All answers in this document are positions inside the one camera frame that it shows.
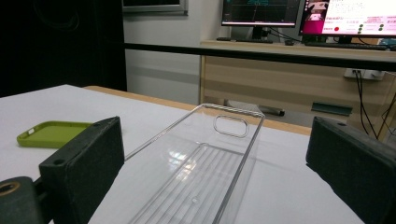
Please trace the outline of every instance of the white tabletop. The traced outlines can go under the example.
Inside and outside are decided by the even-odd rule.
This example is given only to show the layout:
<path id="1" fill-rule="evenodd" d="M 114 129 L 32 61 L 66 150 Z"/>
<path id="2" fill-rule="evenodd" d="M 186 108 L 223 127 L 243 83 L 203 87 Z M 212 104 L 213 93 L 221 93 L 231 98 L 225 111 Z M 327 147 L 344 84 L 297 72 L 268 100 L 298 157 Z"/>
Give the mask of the white tabletop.
<path id="1" fill-rule="evenodd" d="M 54 150 L 19 147 L 16 137 L 43 121 L 119 116 L 128 154 L 187 112 L 67 85 L 0 98 L 0 180 L 39 177 L 38 164 Z M 362 223 L 305 165 L 309 136 L 263 127 L 256 141 L 257 162 L 235 223 Z M 117 207 L 112 195 L 124 193 L 132 192 L 111 189 L 90 223 L 116 223 L 114 211 L 128 208 Z"/>

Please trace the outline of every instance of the monitor screen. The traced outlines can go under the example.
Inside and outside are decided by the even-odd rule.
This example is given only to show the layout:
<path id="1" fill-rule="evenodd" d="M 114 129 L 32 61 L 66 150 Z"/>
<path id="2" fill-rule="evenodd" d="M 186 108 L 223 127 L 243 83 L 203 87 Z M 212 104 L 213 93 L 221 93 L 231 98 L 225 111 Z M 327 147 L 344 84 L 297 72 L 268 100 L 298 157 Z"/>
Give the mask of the monitor screen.
<path id="1" fill-rule="evenodd" d="M 294 27 L 300 0 L 224 0 L 221 25 Z"/>
<path id="2" fill-rule="evenodd" d="M 305 0 L 300 35 L 396 37 L 395 0 Z"/>

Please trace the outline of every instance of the dark gray foam block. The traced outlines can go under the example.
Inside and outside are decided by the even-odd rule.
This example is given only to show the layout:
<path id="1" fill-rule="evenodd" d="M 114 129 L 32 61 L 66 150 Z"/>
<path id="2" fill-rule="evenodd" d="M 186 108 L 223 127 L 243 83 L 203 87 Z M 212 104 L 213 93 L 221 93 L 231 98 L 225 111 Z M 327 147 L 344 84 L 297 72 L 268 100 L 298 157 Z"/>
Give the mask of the dark gray foam block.
<path id="1" fill-rule="evenodd" d="M 88 223 L 124 164 L 120 118 L 94 123 L 39 165 L 55 223 Z"/>
<path id="2" fill-rule="evenodd" d="M 396 223 L 396 150 L 333 119 L 314 118 L 307 165 L 365 223 Z"/>

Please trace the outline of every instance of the black curtain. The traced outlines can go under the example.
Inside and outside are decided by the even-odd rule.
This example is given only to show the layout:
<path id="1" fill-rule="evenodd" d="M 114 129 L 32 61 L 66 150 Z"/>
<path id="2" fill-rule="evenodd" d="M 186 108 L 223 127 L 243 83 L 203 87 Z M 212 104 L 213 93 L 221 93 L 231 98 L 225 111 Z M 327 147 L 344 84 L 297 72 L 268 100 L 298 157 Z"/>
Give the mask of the black curtain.
<path id="1" fill-rule="evenodd" d="M 121 0 L 20 0 L 0 9 L 0 96 L 70 84 L 126 91 Z"/>

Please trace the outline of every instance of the cable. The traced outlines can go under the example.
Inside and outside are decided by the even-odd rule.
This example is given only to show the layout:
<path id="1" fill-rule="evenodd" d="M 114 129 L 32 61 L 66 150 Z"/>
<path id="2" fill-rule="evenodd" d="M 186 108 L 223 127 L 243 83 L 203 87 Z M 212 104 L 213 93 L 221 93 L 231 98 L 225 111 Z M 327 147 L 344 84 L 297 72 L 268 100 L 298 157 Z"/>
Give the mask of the cable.
<path id="1" fill-rule="evenodd" d="M 284 38 L 284 39 L 292 39 L 292 40 L 294 40 L 294 41 L 298 41 L 298 42 L 302 42 L 301 40 L 298 40 L 298 39 L 295 39 L 295 38 L 293 38 L 293 37 L 291 37 L 291 36 L 288 36 L 288 35 L 284 35 L 284 34 L 282 34 L 282 33 L 280 33 L 278 30 L 276 30 L 276 29 L 274 29 L 274 28 L 272 28 L 272 27 L 270 27 L 270 30 L 272 30 L 272 31 L 274 31 L 274 32 L 277 32 L 279 35 L 274 35 L 274 34 L 271 34 L 270 33 L 270 35 L 274 35 L 274 36 L 277 36 L 277 37 L 280 37 L 280 38 Z"/>
<path id="2" fill-rule="evenodd" d="M 370 121 L 370 118 L 369 118 L 369 116 L 367 114 L 367 111 L 366 111 L 366 109 L 364 107 L 364 104 L 363 104 L 363 77 L 361 76 L 361 71 L 360 70 L 358 70 L 358 71 L 357 70 L 353 70 L 352 72 L 356 76 L 356 81 L 358 83 L 359 98 L 361 99 L 361 125 L 363 126 L 364 131 L 367 134 L 369 134 L 369 132 L 366 129 L 366 126 L 364 125 L 364 121 L 363 121 L 363 113 L 364 113 L 367 121 L 369 122 L 370 128 L 373 131 L 373 134 L 374 134 L 375 138 L 378 139 L 378 135 L 376 134 L 376 132 L 374 130 L 373 123 Z"/>
<path id="3" fill-rule="evenodd" d="M 40 3 L 39 0 L 34 0 L 33 1 L 33 8 L 35 10 L 35 14 L 37 15 L 37 17 L 46 25 L 48 25 L 49 27 L 55 29 L 55 30 L 59 30 L 59 31 L 63 31 L 63 32 L 72 32 L 77 30 L 78 26 L 79 26 L 79 15 L 77 13 L 77 11 L 74 9 L 73 11 L 73 15 L 70 17 L 70 20 L 68 22 L 56 22 L 56 21 L 51 21 L 48 20 L 40 7 Z"/>
<path id="4" fill-rule="evenodd" d="M 363 44 L 365 44 L 365 45 L 372 45 L 372 44 L 369 44 L 369 43 L 364 42 L 360 37 L 359 37 L 358 39 L 359 39 L 359 41 L 360 41 L 361 43 L 363 43 Z"/>
<path id="5" fill-rule="evenodd" d="M 395 104 L 395 102 L 396 102 L 396 97 L 393 98 L 393 100 L 392 100 L 392 102 L 390 103 L 388 109 L 385 110 L 385 112 L 381 115 L 381 118 L 382 118 L 382 120 L 383 120 L 383 124 L 385 124 L 385 126 L 387 126 L 387 129 L 388 129 L 390 135 L 395 135 L 396 129 L 394 129 L 394 130 L 392 131 L 392 130 L 390 129 L 390 127 L 388 126 L 387 121 L 385 120 L 385 118 L 388 117 L 388 114 L 389 114 L 390 110 L 392 109 L 393 105 Z"/>

